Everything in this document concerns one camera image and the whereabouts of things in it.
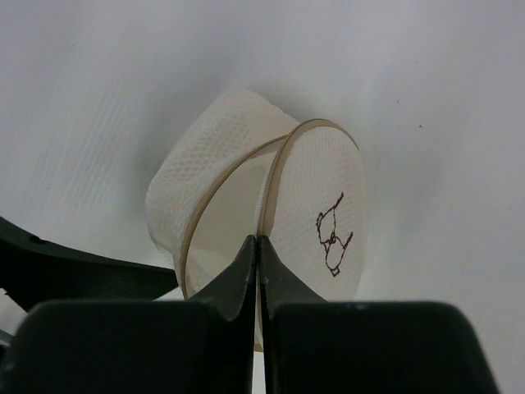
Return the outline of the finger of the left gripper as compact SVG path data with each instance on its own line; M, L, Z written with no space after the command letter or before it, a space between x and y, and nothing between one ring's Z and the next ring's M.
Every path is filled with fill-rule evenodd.
M156 300L175 273L45 241L1 220L1 288L23 310L49 300Z

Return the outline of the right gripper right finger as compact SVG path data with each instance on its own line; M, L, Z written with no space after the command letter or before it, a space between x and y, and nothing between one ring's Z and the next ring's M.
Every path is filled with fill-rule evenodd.
M258 240L269 393L496 393L471 323L453 305L328 302Z

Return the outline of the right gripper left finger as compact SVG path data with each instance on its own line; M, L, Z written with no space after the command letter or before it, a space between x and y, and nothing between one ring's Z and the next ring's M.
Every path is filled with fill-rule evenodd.
M4 393L249 393L256 240L187 301L49 300L1 363Z

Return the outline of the cream mesh laundry bag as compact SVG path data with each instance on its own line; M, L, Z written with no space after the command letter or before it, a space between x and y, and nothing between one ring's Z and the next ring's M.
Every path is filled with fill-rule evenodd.
M264 97L223 94L171 148L145 200L148 230L185 299L266 236L324 300L352 300L366 262L363 162L333 121L297 121Z

